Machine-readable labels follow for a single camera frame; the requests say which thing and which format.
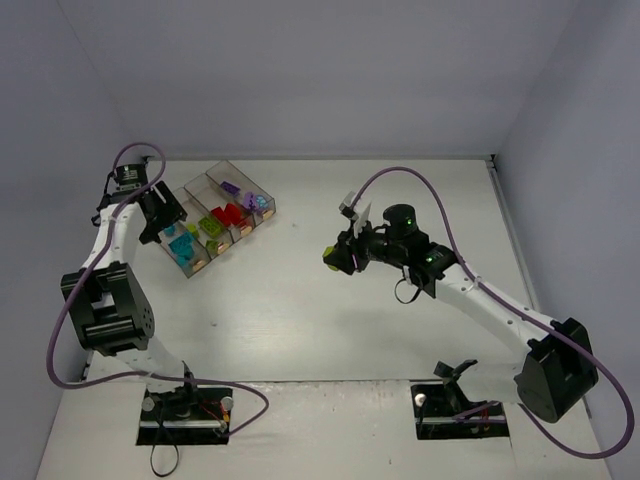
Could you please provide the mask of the green square lego brick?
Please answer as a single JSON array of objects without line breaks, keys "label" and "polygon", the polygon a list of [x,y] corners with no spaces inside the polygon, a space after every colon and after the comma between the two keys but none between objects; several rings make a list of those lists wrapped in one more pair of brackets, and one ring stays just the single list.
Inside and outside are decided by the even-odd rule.
[{"label": "green square lego brick", "polygon": [[186,228],[194,238],[198,238],[199,237],[199,230],[195,225],[187,224]]}]

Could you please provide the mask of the green long lego brick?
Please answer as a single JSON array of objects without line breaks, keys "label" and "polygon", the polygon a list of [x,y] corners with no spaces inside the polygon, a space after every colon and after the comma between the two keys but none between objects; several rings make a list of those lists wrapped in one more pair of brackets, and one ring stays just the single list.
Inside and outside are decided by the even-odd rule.
[{"label": "green long lego brick", "polygon": [[215,239],[225,232],[225,227],[215,218],[204,216],[198,221],[199,227],[212,239]]}]

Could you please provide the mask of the green arched lego piece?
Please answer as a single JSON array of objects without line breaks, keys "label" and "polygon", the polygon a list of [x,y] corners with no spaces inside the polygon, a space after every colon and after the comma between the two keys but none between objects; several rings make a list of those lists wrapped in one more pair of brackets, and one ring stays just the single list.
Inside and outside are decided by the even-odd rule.
[{"label": "green arched lego piece", "polygon": [[216,252],[218,250],[218,242],[215,240],[208,240],[205,247],[209,252]]}]

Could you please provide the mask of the red arched lego piece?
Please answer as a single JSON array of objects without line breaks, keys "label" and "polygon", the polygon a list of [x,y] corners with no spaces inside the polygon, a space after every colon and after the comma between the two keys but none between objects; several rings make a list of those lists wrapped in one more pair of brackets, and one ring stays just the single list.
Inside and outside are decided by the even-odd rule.
[{"label": "red arched lego piece", "polygon": [[252,225],[251,214],[235,203],[228,203],[225,207],[225,212],[231,223],[238,228]]}]

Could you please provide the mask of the lilac oval lego piece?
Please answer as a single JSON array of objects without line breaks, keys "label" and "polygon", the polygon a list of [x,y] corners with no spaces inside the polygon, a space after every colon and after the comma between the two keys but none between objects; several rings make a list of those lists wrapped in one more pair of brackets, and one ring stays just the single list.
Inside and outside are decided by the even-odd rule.
[{"label": "lilac oval lego piece", "polygon": [[243,207],[248,211],[254,211],[256,209],[256,197],[255,194],[251,191],[245,193],[243,197]]}]

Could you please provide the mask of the cyan arched lego piece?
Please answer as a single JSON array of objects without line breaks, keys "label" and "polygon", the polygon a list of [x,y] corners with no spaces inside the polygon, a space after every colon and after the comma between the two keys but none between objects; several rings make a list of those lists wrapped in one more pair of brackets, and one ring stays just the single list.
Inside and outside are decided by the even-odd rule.
[{"label": "cyan arched lego piece", "polygon": [[194,237],[189,231],[184,232],[179,237],[176,237],[170,244],[169,248],[175,255],[194,255],[193,249]]}]

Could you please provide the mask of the red long lego brick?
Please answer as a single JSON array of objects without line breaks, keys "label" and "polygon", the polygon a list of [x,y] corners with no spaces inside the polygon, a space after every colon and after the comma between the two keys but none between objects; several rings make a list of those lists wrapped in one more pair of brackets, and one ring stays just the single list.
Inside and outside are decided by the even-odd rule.
[{"label": "red long lego brick", "polygon": [[214,209],[211,210],[211,214],[225,228],[229,228],[232,225],[231,221],[229,220],[229,217],[226,215],[226,212],[223,208],[215,207]]}]

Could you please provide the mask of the cyan curved lego brick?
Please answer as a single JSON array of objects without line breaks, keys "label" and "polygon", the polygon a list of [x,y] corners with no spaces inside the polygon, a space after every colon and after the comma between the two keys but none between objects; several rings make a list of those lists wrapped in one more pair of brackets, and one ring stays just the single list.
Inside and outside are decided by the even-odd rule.
[{"label": "cyan curved lego brick", "polygon": [[176,262],[181,268],[186,268],[194,263],[194,255],[176,255]]}]

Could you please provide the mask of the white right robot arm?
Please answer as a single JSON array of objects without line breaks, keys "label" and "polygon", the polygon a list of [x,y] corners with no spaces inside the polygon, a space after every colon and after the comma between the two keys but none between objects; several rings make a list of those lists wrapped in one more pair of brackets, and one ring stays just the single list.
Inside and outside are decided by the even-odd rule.
[{"label": "white right robot arm", "polygon": [[372,261],[395,267],[404,281],[462,312],[512,352],[513,360],[499,365],[483,366],[475,359],[457,367],[437,364],[435,375],[469,401],[521,404],[537,418],[556,423],[597,384],[596,367],[574,349],[591,348],[581,323],[572,318],[559,322],[530,311],[530,316],[553,330],[547,333],[523,319],[528,312],[524,306],[509,311],[463,270],[453,250],[431,241],[418,228],[412,206],[387,208],[385,222],[378,227],[369,221],[367,209],[357,211],[341,204],[339,210],[350,225],[323,255],[329,268],[352,275]]}]

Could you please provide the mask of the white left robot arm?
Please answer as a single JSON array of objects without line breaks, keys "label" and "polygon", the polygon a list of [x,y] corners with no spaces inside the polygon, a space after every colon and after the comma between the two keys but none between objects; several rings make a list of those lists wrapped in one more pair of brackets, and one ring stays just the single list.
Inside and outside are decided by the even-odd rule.
[{"label": "white left robot arm", "polygon": [[109,178],[94,224],[96,240],[78,271],[61,279],[61,292],[83,349],[113,358],[137,372],[153,395],[189,387],[186,364],[155,335],[155,315],[135,276],[137,248],[160,242],[165,228],[186,218],[164,182],[148,185],[146,165],[121,165]]}]

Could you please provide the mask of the purple lego in bin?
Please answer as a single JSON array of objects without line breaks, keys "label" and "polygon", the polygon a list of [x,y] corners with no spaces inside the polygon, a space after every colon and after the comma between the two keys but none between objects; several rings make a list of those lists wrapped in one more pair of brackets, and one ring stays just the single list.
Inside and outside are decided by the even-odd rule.
[{"label": "purple lego in bin", "polygon": [[222,181],[220,187],[232,197],[237,197],[241,192],[240,187],[228,181]]}]

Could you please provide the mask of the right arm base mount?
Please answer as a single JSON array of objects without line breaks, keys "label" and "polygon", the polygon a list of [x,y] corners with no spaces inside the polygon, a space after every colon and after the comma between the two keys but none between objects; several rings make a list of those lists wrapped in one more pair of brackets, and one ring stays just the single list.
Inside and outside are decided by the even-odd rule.
[{"label": "right arm base mount", "polygon": [[416,438],[420,441],[508,438],[504,407],[498,402],[470,401],[458,385],[460,376],[478,363],[465,360],[456,367],[439,361],[437,381],[410,386]]}]

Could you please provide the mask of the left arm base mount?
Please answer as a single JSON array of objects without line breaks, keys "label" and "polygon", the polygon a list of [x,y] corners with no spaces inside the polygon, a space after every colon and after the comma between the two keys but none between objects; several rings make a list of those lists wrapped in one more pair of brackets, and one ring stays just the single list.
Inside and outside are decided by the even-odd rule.
[{"label": "left arm base mount", "polygon": [[228,387],[186,387],[166,394],[146,390],[136,445],[227,445],[233,406]]}]

